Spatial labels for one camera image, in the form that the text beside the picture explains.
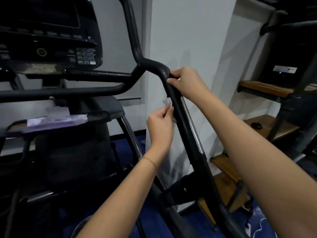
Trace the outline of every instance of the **elliptical machine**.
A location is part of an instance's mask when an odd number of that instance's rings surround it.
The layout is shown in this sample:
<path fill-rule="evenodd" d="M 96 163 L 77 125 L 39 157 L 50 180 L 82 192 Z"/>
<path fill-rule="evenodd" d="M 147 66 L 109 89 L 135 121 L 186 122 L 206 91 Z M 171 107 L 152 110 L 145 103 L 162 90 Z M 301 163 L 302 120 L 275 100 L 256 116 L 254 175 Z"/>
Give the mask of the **elliptical machine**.
<path fill-rule="evenodd" d="M 62 176 L 62 179 L 57 179 L 57 177 L 60 177 L 60 172 L 65 172 L 65 175 L 67 175 L 66 172 L 69 168 L 63 167 L 61 163 L 55 159 L 56 156 L 54 156 L 54 154 L 56 150 L 59 150 L 60 154 L 65 151 L 65 149 L 63 149 L 63 142 L 57 142 L 53 145 L 50 142 L 50 140 L 57 140 L 56 134 L 63 132 L 64 134 L 68 134 L 69 137 L 72 137 L 72 133 L 82 133 L 82 130 L 91 132 L 91 130 L 94 129 L 97 132 L 96 125 L 102 125 L 105 128 L 107 122 L 117 119 L 123 132 L 127 135 L 135 161 L 142 157 L 136 137 L 124 117 L 122 106 L 112 96 L 129 90 L 145 71 L 152 72 L 161 79 L 167 96 L 171 98 L 174 106 L 174 117 L 177 120 L 180 135 L 190 163 L 194 169 L 194 172 L 190 176 L 187 176 L 184 182 L 177 183 L 177 186 L 183 190 L 181 199 L 180 196 L 174 195 L 175 192 L 171 192 L 171 189 L 164 191 L 158 179 L 156 179 L 150 190 L 150 195 L 153 196 L 168 228 L 173 236 L 177 238 L 199 237 L 195 229 L 188 225 L 172 206 L 204 197 L 210 212 L 226 237 L 248 237 L 244 229 L 233 220 L 221 200 L 184 98 L 178 90 L 166 82 L 169 77 L 172 77 L 169 68 L 164 64 L 146 59 L 143 56 L 131 2 L 130 0 L 119 1 L 124 10 L 130 44 L 134 59 L 137 63 L 137 66 L 131 73 L 93 71 L 93 69 L 102 63 L 102 49 L 98 24 L 90 0 L 67 1 L 70 18 L 66 20 L 65 23 L 68 23 L 68 26 L 51 23 L 49 26 L 50 29 L 48 30 L 47 22 L 35 22 L 35 16 L 31 16 L 30 20 L 27 21 L 19 17 L 20 19 L 18 20 L 8 20 L 8 23 L 0 25 L 0 43 L 3 43 L 3 46 L 1 46 L 2 51 L 0 52 L 2 58 L 1 65 L 7 67 L 8 70 L 11 69 L 14 72 L 24 73 L 27 78 L 30 79 L 37 78 L 50 81 L 66 79 L 121 83 L 114 87 L 102 88 L 51 88 L 0 92 L 0 102 L 2 103 L 48 100 L 53 97 L 54 100 L 66 100 L 70 110 L 76 107 L 73 109 L 72 114 L 88 114 L 87 123 L 71 128 L 26 134 L 23 131 L 23 126 L 13 125 L 7 130 L 7 137 L 22 136 L 25 139 L 25 146 L 17 172 L 18 182 L 21 181 L 21 177 L 26 174 L 25 167 L 28 163 L 28 152 L 31 140 L 40 135 L 44 136 L 41 140 L 42 144 L 38 146 L 44 147 L 39 150 L 42 158 L 45 157 L 42 167 L 46 168 L 44 169 L 44 176 L 49 189 L 38 194 L 23 197 L 22 199 L 19 196 L 20 191 L 17 185 L 17 189 L 11 199 L 5 237 L 9 238 L 12 226 L 18 226 L 19 224 L 18 221 L 14 221 L 14 214 L 18 212 L 20 203 L 21 205 L 22 203 L 23 205 L 29 205 L 31 203 L 46 202 L 50 199 L 61 199 L 67 192 L 74 192 L 74 190 L 80 189 L 81 187 L 78 184 L 81 182 L 87 185 L 99 182 L 102 179 L 108 179 L 110 183 L 109 179 L 116 176 L 116 173 L 111 174 L 111 172 L 106 172 L 109 165 L 104 161 L 111 160 L 112 157 L 110 155 L 103 155 L 103 152 L 107 153 L 107 151 L 101 150 L 100 154 L 95 158 L 100 160 L 104 169 L 98 169 L 96 171 L 96 163 L 90 160 L 92 171 L 86 173 L 84 177 L 79 176 L 78 179 L 75 179 L 75 183 L 71 182 L 73 176 Z M 9 6 L 12 5 L 12 3 L 10 3 L 11 0 L 6 0 L 6 2 L 8 3 L 5 4 Z M 17 28 L 17 23 L 24 28 L 22 28 L 22 30 L 21 28 Z M 79 26 L 79 28 L 71 29 L 72 33 L 70 33 L 70 26 Z M 14 45 L 13 40 L 16 39 L 19 39 L 20 42 Z M 105 137 L 105 135 L 109 136 L 109 134 L 106 133 L 106 129 L 104 129 L 100 137 Z M 92 133 L 90 133 L 89 136 L 91 138 L 96 137 Z M 81 140 L 78 141 L 78 143 L 86 143 L 89 142 L 89 140 L 90 139 Z M 107 142 L 108 140 L 107 138 L 103 140 L 97 138 L 94 145 L 98 145 L 98 142 L 101 141 Z M 129 172 L 131 168 L 132 167 L 126 168 L 124 172 Z M 193 187 L 193 179 L 201 180 L 201 182 L 195 182 L 195 187 Z"/>

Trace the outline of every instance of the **label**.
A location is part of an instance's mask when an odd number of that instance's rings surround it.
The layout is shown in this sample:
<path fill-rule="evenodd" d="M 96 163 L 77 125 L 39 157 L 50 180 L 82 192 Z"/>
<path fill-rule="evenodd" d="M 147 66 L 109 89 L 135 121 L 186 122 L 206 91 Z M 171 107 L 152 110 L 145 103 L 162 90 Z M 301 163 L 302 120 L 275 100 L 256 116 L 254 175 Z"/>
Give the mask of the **label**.
<path fill-rule="evenodd" d="M 296 72 L 296 70 L 297 70 L 297 68 L 277 66 L 277 65 L 273 68 L 273 71 L 282 72 L 282 73 L 289 73 L 289 74 L 294 74 Z"/>

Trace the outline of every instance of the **metal frame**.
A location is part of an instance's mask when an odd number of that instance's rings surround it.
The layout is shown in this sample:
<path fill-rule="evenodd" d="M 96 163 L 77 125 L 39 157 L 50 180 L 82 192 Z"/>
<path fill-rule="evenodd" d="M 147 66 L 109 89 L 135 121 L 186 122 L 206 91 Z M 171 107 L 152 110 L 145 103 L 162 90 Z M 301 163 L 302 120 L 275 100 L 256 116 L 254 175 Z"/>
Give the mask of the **metal frame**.
<path fill-rule="evenodd" d="M 24 90 L 24 91 L 2 91 L 0 92 L 0 103 L 3 102 L 15 102 L 15 101 L 30 101 L 30 100 L 47 100 L 51 96 L 55 99 L 67 99 L 67 98 L 86 98 L 95 96 L 111 96 L 118 95 L 129 90 L 144 74 L 145 71 L 149 71 L 157 75 L 164 86 L 167 96 L 171 98 L 174 106 L 174 117 L 177 120 L 177 126 L 180 132 L 180 136 L 185 146 L 185 150 L 188 154 L 190 163 L 193 166 L 194 172 L 197 178 L 202 182 L 202 196 L 204 197 L 210 212 L 212 213 L 217 225 L 220 227 L 226 237 L 229 238 L 247 238 L 247 234 L 244 229 L 238 225 L 232 218 L 227 207 L 224 205 L 212 173 L 207 163 L 206 155 L 200 147 L 200 141 L 193 125 L 191 125 L 191 117 L 182 103 L 182 96 L 180 92 L 167 83 L 167 79 L 173 77 L 170 74 L 170 70 L 162 63 L 147 59 L 143 56 L 141 51 L 141 45 L 137 32 L 136 21 L 134 17 L 133 7 L 130 0 L 119 0 L 125 15 L 125 21 L 128 29 L 129 40 L 133 57 L 137 63 L 137 66 L 130 74 L 118 74 L 113 72 L 107 72 L 105 79 L 103 75 L 98 75 L 96 72 L 76 72 L 72 70 L 64 70 L 61 79 L 71 80 L 83 80 L 83 75 L 87 75 L 87 80 L 94 80 L 93 77 L 99 81 L 109 81 L 108 78 L 120 77 L 126 80 L 124 83 L 115 87 L 102 87 L 102 88 L 73 88 L 73 89 L 46 89 L 46 90 Z M 153 185 L 151 192 L 155 197 L 160 192 L 158 188 Z M 181 217 L 175 215 L 173 208 L 165 208 L 159 205 L 160 214 L 164 218 L 171 232 L 175 237 L 196 237 L 191 232 L 186 232 L 188 224 L 182 221 Z"/>

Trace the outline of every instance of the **bracelet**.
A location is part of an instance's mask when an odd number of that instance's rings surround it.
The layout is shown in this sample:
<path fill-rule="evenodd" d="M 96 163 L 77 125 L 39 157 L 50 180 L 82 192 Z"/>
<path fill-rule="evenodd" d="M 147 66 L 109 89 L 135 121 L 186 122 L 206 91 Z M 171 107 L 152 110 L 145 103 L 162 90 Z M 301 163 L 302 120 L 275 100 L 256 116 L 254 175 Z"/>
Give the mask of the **bracelet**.
<path fill-rule="evenodd" d="M 155 168 L 156 173 L 158 173 L 158 169 L 157 169 L 157 167 L 156 167 L 156 164 L 155 164 L 152 160 L 150 160 L 148 157 L 144 157 L 144 156 L 143 156 L 142 158 L 149 160 L 149 161 L 154 165 L 154 168 Z"/>

